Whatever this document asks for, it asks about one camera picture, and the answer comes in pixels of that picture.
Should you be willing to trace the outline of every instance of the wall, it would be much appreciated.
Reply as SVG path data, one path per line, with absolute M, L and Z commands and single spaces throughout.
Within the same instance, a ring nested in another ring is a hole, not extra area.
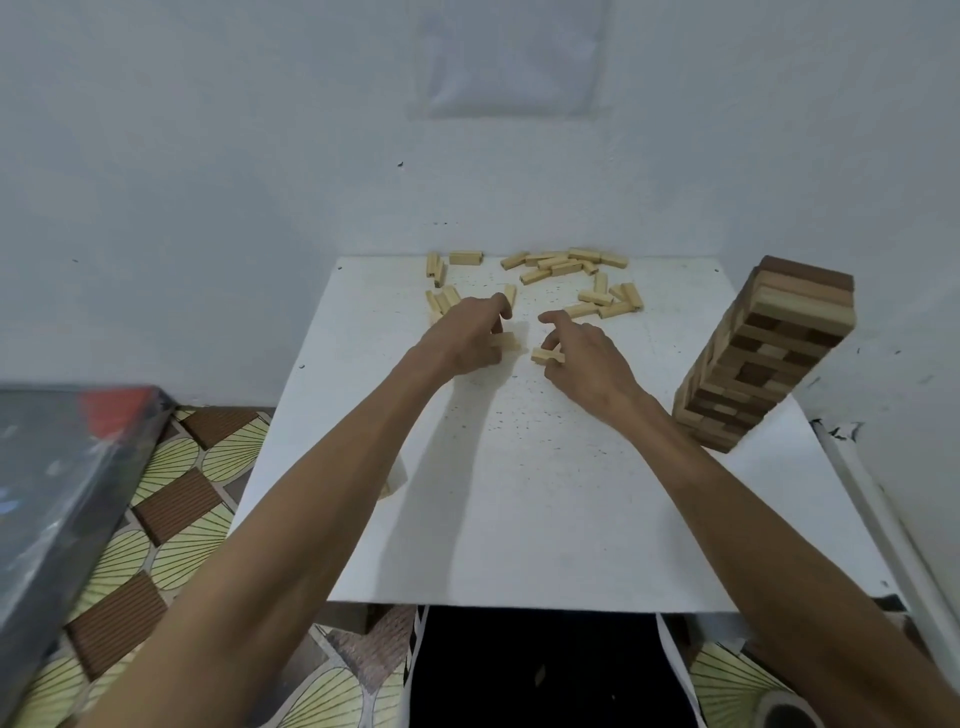
M 856 274 L 861 321 L 804 408 L 867 423 L 953 574 L 952 456 L 913 433 L 958 403 L 959 12 L 617 2 L 591 117 L 429 122 L 403 3 L 6 4 L 0 378 L 270 404 L 336 251 L 792 256 Z

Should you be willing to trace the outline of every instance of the forearm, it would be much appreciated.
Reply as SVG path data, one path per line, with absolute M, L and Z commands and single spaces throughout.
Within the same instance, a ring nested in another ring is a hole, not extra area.
M 237 724 L 323 605 L 442 383 L 408 352 L 204 563 L 93 724 Z
M 957 719 L 957 698 L 936 669 L 846 574 L 686 437 L 652 398 L 642 395 L 630 406 L 624 434 L 761 642 L 782 656 L 787 676 L 815 706 L 819 697 L 832 715 L 857 724 Z

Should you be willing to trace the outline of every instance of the wooden block tower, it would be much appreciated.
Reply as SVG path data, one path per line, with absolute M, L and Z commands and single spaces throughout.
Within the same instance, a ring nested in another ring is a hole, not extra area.
M 767 255 L 673 400 L 673 418 L 729 452 L 856 323 L 853 277 Z

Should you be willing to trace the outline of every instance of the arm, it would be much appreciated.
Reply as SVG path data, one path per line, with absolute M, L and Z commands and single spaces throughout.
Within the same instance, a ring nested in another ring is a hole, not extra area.
M 300 643 L 434 393 L 500 360 L 503 294 L 463 299 L 204 563 L 84 728 L 240 725 Z
M 869 597 L 690 440 L 604 334 L 562 311 L 546 377 L 647 461 L 778 665 L 831 725 L 960 725 L 960 698 Z

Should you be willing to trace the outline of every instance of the hand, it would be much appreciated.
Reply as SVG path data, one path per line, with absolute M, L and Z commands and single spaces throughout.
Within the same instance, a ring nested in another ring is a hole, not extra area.
M 603 329 L 574 324 L 566 311 L 541 313 L 556 328 L 543 340 L 544 349 L 563 346 L 565 362 L 546 363 L 546 378 L 601 422 L 623 431 L 627 418 L 647 395 L 636 383 L 630 365 Z
M 422 336 L 417 348 L 435 361 L 443 381 L 500 363 L 500 349 L 491 333 L 503 331 L 501 317 L 513 316 L 502 293 L 488 299 L 462 299 Z

